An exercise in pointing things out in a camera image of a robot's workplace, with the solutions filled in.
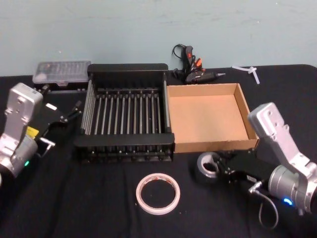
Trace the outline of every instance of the yellow label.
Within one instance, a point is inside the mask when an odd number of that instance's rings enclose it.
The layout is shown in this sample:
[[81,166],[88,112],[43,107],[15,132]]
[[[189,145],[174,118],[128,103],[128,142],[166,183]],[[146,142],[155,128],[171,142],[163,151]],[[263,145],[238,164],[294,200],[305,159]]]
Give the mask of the yellow label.
[[30,136],[32,139],[34,139],[35,136],[38,135],[38,133],[39,133],[39,131],[36,130],[36,129],[34,129],[34,128],[32,128],[32,127],[29,127],[29,126],[28,126],[28,128],[26,129],[26,134],[27,134],[28,136]]

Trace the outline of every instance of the double-sided tape roll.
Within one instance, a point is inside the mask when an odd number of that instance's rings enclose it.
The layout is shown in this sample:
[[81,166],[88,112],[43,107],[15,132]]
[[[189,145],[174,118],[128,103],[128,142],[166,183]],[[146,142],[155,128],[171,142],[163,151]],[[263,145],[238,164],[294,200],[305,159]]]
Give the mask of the double-sided tape roll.
[[[141,192],[142,192],[143,187],[147,183],[149,183],[151,181],[155,181],[155,180],[163,180],[163,181],[169,183],[175,190],[174,200],[166,207],[162,207],[162,208],[150,207],[142,199]],[[168,176],[165,174],[160,174],[160,173],[151,174],[151,175],[144,177],[139,182],[139,184],[137,186],[137,190],[136,190],[136,197],[137,197],[137,201],[138,201],[140,207],[144,211],[146,211],[147,213],[150,213],[153,215],[164,215],[164,214],[171,212],[177,206],[177,204],[179,202],[179,198],[180,198],[180,189],[179,189],[179,186],[178,186],[177,182],[175,181],[175,179],[173,179],[171,176]]]
[[[198,157],[197,166],[195,168],[195,176],[198,182],[212,183],[218,179],[219,168],[214,159],[218,159],[219,155],[215,152],[205,152]],[[214,171],[209,171],[204,164],[211,164]]]

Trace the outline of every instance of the blue led light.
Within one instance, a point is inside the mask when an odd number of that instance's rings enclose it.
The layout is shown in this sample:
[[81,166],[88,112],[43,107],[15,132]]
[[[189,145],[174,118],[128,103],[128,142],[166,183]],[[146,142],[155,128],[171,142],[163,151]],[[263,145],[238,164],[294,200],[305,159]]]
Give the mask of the blue led light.
[[284,198],[284,199],[283,199],[283,202],[287,203],[287,204],[290,205],[290,206],[293,206],[293,202],[292,202],[291,199]]

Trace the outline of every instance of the white cable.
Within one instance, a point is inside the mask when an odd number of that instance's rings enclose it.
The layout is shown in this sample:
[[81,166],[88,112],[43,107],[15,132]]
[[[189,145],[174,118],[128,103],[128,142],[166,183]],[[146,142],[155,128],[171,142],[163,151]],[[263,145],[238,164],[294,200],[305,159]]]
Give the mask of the white cable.
[[232,68],[235,68],[235,69],[241,70],[241,71],[246,71],[246,72],[248,72],[248,74],[253,73],[253,76],[254,76],[257,84],[260,84],[260,81],[259,81],[259,78],[258,78],[258,75],[256,72],[257,68],[255,68],[255,67],[242,68],[242,67],[238,67],[238,66],[232,66]]
[[[155,207],[150,207],[148,204],[146,204],[142,197],[141,197],[141,192],[143,187],[154,180],[163,180],[167,183],[169,183],[170,185],[172,185],[172,187],[175,190],[175,198],[174,200],[167,205],[166,207],[162,207],[162,208],[155,208]],[[137,201],[140,205],[140,207],[146,211],[147,213],[153,214],[153,215],[164,215],[166,213],[171,212],[178,204],[179,202],[179,198],[180,198],[180,189],[179,186],[177,184],[177,182],[175,181],[175,179],[173,179],[171,176],[165,175],[165,174],[151,174],[148,175],[146,177],[144,177],[138,184],[137,189],[136,189],[136,197],[137,197]]]
[[269,230],[273,230],[273,229],[277,226],[277,224],[278,224],[278,211],[277,211],[276,205],[272,202],[271,199],[269,199],[267,196],[265,196],[264,194],[260,193],[259,191],[255,190],[254,193],[255,193],[256,195],[258,195],[258,196],[260,196],[260,197],[266,199],[266,200],[272,205],[272,207],[273,207],[273,209],[274,209],[274,212],[275,212],[275,223],[274,223],[274,225],[271,226],[271,227],[267,227],[267,226],[265,226],[265,225],[263,224],[263,222],[262,222],[262,208],[263,208],[263,203],[261,203],[260,209],[259,209],[259,222],[260,222],[260,224],[261,224],[264,228],[269,229]]

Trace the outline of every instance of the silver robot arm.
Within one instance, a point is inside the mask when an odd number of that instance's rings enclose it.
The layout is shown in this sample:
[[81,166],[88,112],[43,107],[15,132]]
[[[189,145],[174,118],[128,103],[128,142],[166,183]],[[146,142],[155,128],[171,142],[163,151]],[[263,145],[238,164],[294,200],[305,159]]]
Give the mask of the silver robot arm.
[[41,93],[23,83],[11,88],[5,110],[6,123],[0,137],[0,171],[17,177],[36,153],[37,143],[26,134],[27,126],[40,110]]
[[316,206],[317,165],[298,150],[276,105],[260,105],[248,119],[257,135],[271,145],[281,163],[270,176],[270,194],[300,211],[315,213],[312,208]]

